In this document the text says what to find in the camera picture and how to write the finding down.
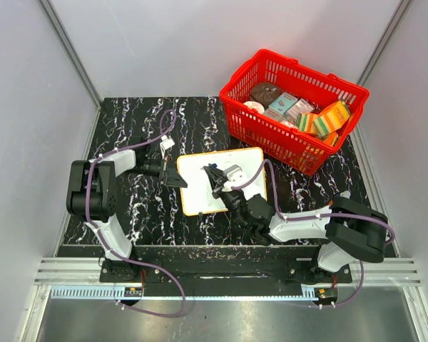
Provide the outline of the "yellow framed whiteboard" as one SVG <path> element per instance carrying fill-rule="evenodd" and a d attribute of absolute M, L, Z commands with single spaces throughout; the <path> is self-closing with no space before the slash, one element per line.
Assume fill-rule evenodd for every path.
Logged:
<path fill-rule="evenodd" d="M 208 176 L 202 169 L 210 163 L 215 163 L 222 171 L 232 165 L 239 165 L 250 182 L 242 188 L 245 198 L 248 200 L 256 194 L 266 198 L 265 171 L 260 167 L 263 160 L 263 151 L 259 147 L 180 156 L 177 159 L 178 173 L 188 183 L 187 188 L 180 190 L 184 215 L 196 216 L 199 213 L 212 214 L 227 210 L 221 199 L 213 198 Z"/>

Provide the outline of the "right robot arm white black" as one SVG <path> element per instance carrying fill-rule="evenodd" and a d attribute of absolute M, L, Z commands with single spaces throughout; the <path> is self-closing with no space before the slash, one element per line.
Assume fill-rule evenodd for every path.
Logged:
<path fill-rule="evenodd" d="M 326 239 L 311 258 L 310 265 L 291 274 L 302 284 L 335 279 L 342 267 L 353 261 L 381 263 L 385 247 L 395 233 L 382 213 L 350 199 L 348 192 L 335 195 L 320 209 L 283 213 L 277 202 L 269 204 L 238 165 L 222 170 L 204 166 L 212 196 L 223 202 L 234 223 L 249 229 L 261 245 L 296 239 Z"/>

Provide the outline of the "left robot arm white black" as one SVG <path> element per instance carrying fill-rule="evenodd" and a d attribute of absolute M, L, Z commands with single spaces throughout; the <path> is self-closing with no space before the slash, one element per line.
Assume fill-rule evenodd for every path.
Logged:
<path fill-rule="evenodd" d="M 105 257 L 117 261 L 115 272 L 130 282 L 141 271 L 132 242 L 126 237 L 117 218 L 118 186 L 116 178 L 135 173 L 156 178 L 167 187 L 186 188 L 188 183 L 172 165 L 169 150 L 175 145 L 172 138 L 160 138 L 157 155 L 148 154 L 152 140 L 131 147 L 116 148 L 95 160 L 76 160 L 71 164 L 66 197 L 70 215 L 93 231 L 100 240 Z"/>

